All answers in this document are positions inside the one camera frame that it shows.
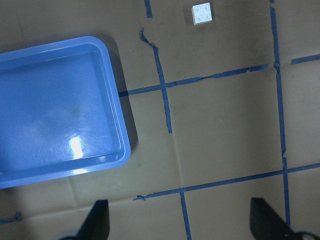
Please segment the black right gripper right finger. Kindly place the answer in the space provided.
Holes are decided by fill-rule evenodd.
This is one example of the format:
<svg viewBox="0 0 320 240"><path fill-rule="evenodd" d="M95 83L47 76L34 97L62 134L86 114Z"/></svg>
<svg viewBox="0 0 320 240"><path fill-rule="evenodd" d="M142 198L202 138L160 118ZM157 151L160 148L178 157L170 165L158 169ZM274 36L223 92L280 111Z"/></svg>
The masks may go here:
<svg viewBox="0 0 320 240"><path fill-rule="evenodd" d="M293 234L274 209L257 197L250 201L250 231L255 240L285 240Z"/></svg>

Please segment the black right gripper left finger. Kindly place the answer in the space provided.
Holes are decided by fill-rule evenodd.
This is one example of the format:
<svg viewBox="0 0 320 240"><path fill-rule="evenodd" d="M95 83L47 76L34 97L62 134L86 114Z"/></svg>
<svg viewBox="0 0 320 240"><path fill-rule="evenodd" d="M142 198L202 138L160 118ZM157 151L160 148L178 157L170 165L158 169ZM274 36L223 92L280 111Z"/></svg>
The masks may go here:
<svg viewBox="0 0 320 240"><path fill-rule="evenodd" d="M109 202L97 200L76 234L78 240L107 240L110 234Z"/></svg>

